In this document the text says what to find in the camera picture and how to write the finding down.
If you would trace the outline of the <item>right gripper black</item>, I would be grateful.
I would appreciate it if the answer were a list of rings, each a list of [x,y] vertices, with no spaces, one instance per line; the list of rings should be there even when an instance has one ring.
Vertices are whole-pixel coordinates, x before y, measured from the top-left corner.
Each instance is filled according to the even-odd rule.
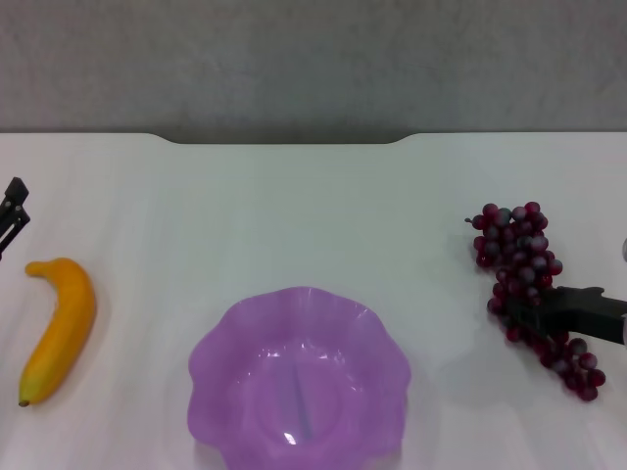
[[[560,286],[534,298],[509,296],[506,313],[540,338],[567,332],[581,333],[618,345],[626,345],[626,302],[603,297],[604,288]],[[572,301],[567,313],[564,302]]]

